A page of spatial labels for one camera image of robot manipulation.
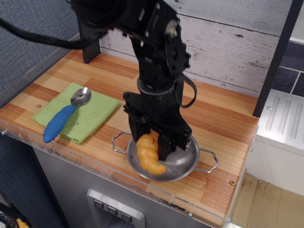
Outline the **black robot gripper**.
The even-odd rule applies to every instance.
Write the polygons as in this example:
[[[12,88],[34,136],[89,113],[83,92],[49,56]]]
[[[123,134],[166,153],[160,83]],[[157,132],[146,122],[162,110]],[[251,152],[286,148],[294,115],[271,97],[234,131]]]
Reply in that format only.
[[[192,130],[180,114],[180,108],[192,105],[182,105],[182,91],[173,90],[164,95],[146,93],[123,93],[124,110],[129,115],[129,126],[133,140],[137,142],[144,134],[151,130],[157,132],[158,156],[165,161],[169,154],[179,146],[186,149]]]

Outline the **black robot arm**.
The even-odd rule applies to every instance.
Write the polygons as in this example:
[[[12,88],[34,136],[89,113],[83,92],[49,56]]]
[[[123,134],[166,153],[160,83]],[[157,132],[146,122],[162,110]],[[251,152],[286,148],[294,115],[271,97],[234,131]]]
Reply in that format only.
[[[129,36],[139,63],[139,93],[126,92],[124,109],[133,139],[158,133],[158,155],[164,161],[186,149],[191,128],[180,114],[190,55],[181,40],[176,11],[162,0],[73,0],[71,7],[87,27]]]

